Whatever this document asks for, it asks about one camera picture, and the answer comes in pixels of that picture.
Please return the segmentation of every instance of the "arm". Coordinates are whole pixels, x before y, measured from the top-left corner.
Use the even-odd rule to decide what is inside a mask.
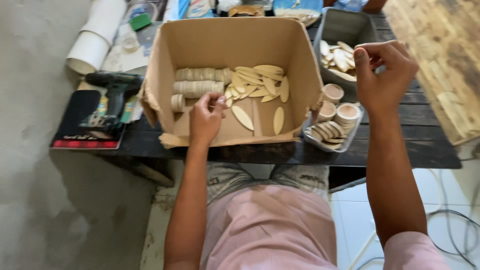
[[[209,105],[215,105],[212,112]],[[208,148],[220,130],[225,97],[205,94],[190,111],[190,146],[165,239],[164,269],[198,269],[207,216]]]
[[[408,160],[398,104],[418,66],[397,41],[355,47],[358,96],[370,119],[367,194],[382,247],[393,235],[427,234],[427,219]],[[386,65],[375,75],[372,68]]]

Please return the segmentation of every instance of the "cardboard box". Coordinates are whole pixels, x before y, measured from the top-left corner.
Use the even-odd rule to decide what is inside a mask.
[[[251,117],[254,131],[240,124],[231,112],[213,147],[277,143],[298,140],[308,110],[318,108],[322,80],[305,27],[291,18],[240,17],[189,19],[167,22],[159,27],[152,46],[145,81],[139,93],[144,113],[151,125],[156,121],[165,133],[160,140],[165,148],[188,146],[189,113],[195,99],[187,100],[185,113],[172,113],[170,97],[179,68],[270,64],[282,67],[289,80],[290,98],[261,103],[261,98],[234,101]],[[285,110],[281,134],[275,136],[273,116],[279,107]]]

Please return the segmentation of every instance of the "table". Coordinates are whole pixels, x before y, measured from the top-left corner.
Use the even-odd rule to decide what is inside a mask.
[[[372,14],[380,41],[395,39],[390,25],[382,13]],[[320,22],[307,29],[313,41]],[[459,169],[460,160],[454,147],[448,142],[431,109],[422,88],[415,79],[399,106],[402,132],[412,167]],[[308,164],[364,167],[367,163],[369,119],[365,114],[361,126],[350,146],[344,153],[327,153],[305,142],[289,142],[281,144],[236,145],[210,148],[208,160],[268,164]],[[162,134],[159,123],[152,128],[146,118],[127,125],[123,141],[117,150],[99,151],[98,154],[118,157],[138,157],[152,159],[184,159],[186,147],[165,149],[158,137]],[[331,188],[352,186],[351,180],[341,183],[330,181]]]

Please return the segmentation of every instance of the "concrete floor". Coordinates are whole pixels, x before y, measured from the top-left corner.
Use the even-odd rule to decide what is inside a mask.
[[[152,184],[49,151],[77,75],[65,56],[89,0],[0,3],[0,269],[138,269]]]

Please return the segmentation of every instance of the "left hand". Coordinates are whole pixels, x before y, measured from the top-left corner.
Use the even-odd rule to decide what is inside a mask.
[[[210,145],[220,130],[226,108],[225,97],[219,93],[208,92],[195,103],[190,111],[190,146]]]

